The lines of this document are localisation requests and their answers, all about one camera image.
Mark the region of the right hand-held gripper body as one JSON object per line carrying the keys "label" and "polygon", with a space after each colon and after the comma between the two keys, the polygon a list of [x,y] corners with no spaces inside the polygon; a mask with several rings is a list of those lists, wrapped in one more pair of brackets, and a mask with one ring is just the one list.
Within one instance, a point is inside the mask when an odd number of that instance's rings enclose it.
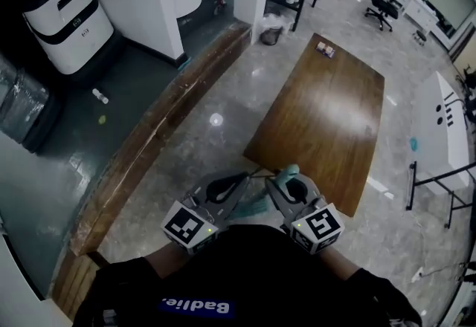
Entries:
{"label": "right hand-held gripper body", "polygon": [[305,204],[284,200],[282,229],[309,254],[316,254],[335,243],[344,231],[344,223],[333,204],[314,198]]}

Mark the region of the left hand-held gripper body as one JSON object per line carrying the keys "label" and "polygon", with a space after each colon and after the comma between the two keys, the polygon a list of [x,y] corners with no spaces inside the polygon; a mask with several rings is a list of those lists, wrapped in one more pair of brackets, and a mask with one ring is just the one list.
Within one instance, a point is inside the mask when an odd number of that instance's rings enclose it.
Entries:
{"label": "left hand-held gripper body", "polygon": [[228,228],[227,221],[219,218],[224,202],[206,201],[208,184],[197,184],[183,200],[174,202],[161,223],[167,238],[190,255],[215,241]]}

